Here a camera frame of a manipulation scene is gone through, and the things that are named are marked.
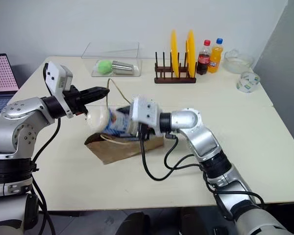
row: metal tumbler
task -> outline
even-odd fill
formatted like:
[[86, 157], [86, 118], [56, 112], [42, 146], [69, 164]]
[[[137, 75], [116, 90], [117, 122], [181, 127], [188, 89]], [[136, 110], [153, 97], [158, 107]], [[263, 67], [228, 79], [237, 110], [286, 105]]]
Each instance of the metal tumbler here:
[[112, 72], [118, 75], [134, 75], [134, 66], [114, 60], [112, 62]]

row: floor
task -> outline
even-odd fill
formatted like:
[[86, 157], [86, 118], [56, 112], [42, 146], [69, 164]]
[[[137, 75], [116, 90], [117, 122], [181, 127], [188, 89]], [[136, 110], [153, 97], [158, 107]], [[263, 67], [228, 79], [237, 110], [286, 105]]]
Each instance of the floor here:
[[[226, 221], [216, 206], [197, 207], [197, 212], [205, 222], [207, 231], [214, 235], [215, 226], [226, 226], [230, 235], [236, 235], [232, 222]], [[114, 235], [125, 218], [134, 212], [144, 212], [151, 218], [151, 227], [155, 235], [178, 235], [179, 208], [156, 208], [118, 211], [86, 211], [79, 217], [51, 215], [57, 235]], [[26, 235], [37, 235], [42, 223], [39, 215], [38, 224]], [[44, 235], [50, 235], [48, 224]]]

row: laptop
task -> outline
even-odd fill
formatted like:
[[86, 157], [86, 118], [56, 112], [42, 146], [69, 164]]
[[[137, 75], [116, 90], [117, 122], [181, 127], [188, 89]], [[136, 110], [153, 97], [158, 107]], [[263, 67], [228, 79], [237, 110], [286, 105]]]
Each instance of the laptop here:
[[0, 54], [0, 113], [19, 90], [6, 54]]

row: product label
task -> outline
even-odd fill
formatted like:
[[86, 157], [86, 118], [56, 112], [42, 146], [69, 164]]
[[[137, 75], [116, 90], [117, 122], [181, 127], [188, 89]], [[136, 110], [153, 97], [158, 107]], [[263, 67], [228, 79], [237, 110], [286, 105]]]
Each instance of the product label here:
[[201, 64], [209, 64], [210, 57], [207, 56], [207, 55], [199, 55], [198, 62], [201, 63]]
[[110, 110], [110, 120], [107, 127], [104, 129], [104, 133], [117, 135], [124, 133], [129, 123], [128, 115], [125, 115], [118, 111]]
[[218, 62], [210, 61], [209, 66], [210, 67], [216, 67], [216, 66], [218, 66]]

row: yellow plate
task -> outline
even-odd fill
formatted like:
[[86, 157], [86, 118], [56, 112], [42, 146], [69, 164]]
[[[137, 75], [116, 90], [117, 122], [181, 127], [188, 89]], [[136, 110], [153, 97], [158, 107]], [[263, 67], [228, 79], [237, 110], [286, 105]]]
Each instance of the yellow plate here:
[[176, 45], [176, 34], [175, 30], [171, 33], [171, 59], [172, 68], [176, 77], [178, 77], [178, 60], [177, 60], [177, 45]]
[[192, 30], [189, 31], [187, 37], [187, 63], [188, 63], [188, 72], [190, 77], [195, 77], [195, 65], [196, 65], [196, 57], [195, 57], [195, 40], [194, 33]]

